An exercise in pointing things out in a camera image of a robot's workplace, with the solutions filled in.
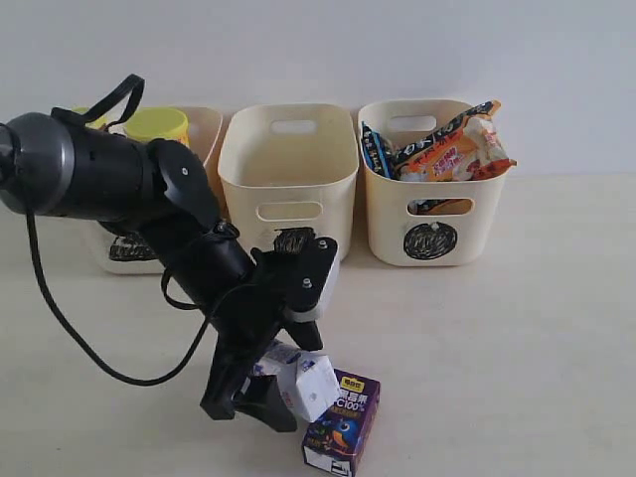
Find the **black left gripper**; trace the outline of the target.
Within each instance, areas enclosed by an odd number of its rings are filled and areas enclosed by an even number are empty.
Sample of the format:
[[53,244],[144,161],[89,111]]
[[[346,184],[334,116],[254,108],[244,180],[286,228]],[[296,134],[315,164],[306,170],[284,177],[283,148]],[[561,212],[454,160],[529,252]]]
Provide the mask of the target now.
[[252,371],[282,327],[283,307],[284,329],[296,345],[323,349],[317,320],[335,288],[339,248],[333,238],[319,237],[298,255],[255,248],[252,257],[252,276],[224,294],[211,314],[218,337],[200,407],[213,420],[232,420],[239,412],[276,432],[294,432],[297,421],[277,376]]

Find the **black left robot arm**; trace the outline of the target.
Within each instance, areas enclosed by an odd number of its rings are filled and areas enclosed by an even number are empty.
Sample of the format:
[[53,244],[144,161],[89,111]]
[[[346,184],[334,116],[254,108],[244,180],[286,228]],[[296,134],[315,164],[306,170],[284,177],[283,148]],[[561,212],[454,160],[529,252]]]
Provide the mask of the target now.
[[1,199],[28,222],[89,220],[141,238],[163,264],[163,280],[187,294],[185,308],[217,331],[206,414],[244,413],[278,432],[296,429],[276,378],[251,372],[280,332],[303,350],[322,348],[316,321],[337,274],[333,238],[288,229],[270,251],[245,250],[201,161],[183,144],[143,144],[34,112],[1,128]]

